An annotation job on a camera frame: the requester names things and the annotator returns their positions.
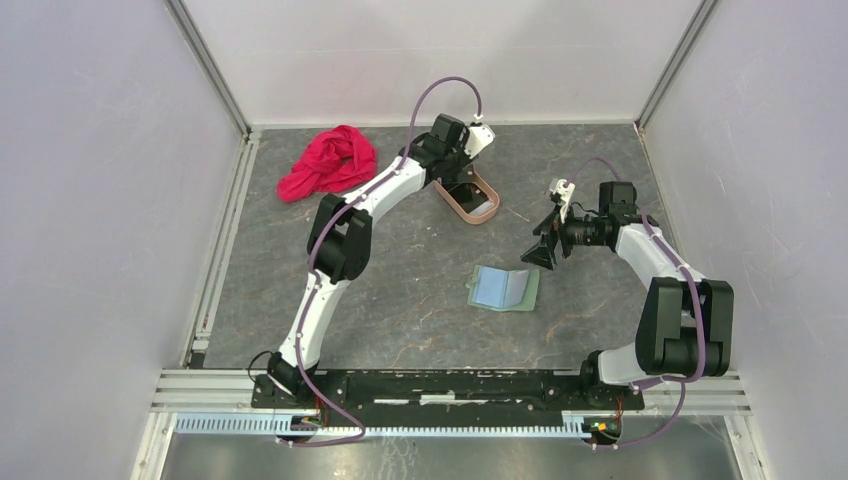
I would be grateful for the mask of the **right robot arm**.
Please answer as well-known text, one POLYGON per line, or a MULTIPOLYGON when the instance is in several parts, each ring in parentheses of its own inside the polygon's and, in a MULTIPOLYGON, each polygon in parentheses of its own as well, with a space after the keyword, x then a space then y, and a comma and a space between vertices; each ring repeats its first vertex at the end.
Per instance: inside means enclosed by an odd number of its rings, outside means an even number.
POLYGON ((552 270, 576 247, 607 247, 647 291, 634 341, 584 361, 577 382, 580 400, 602 408, 617 396, 618 386, 644 390, 723 376, 731 357, 731 285, 705 277, 682 259, 655 220, 640 211, 632 183, 601 183, 597 209, 583 216, 574 212, 574 190, 566 179, 552 182, 554 207, 534 228, 538 242, 522 261, 552 270))

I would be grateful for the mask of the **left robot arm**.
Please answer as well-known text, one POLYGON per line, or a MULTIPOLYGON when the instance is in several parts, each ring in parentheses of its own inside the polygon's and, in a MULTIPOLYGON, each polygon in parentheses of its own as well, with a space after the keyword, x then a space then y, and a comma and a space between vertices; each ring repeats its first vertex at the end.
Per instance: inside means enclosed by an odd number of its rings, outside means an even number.
POLYGON ((372 180, 321 200, 308 237, 304 296, 289 334, 267 367, 276 394, 288 406, 302 407, 313 397, 314 381, 308 373, 320 361, 339 301, 369 263, 376 224, 432 181, 465 171, 493 139, 492 130, 479 119, 464 123, 440 114, 429 131, 410 139, 372 180))

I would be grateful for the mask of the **pink oval card tray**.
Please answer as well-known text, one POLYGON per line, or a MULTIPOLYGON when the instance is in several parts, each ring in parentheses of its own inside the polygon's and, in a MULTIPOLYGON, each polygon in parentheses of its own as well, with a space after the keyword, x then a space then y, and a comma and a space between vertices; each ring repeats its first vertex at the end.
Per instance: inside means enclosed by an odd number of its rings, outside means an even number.
POLYGON ((451 209, 470 225, 490 220, 501 204, 497 191, 472 167, 450 181, 438 179, 434 186, 451 209))

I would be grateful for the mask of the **green card holder wallet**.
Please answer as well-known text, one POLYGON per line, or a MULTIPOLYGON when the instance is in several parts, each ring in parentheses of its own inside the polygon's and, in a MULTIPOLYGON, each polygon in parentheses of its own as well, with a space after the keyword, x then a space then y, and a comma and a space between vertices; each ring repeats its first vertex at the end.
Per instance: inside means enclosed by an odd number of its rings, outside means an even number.
POLYGON ((494 312, 529 312, 535 309, 540 281, 536 269, 502 270, 476 266, 468 277, 467 304, 494 312))

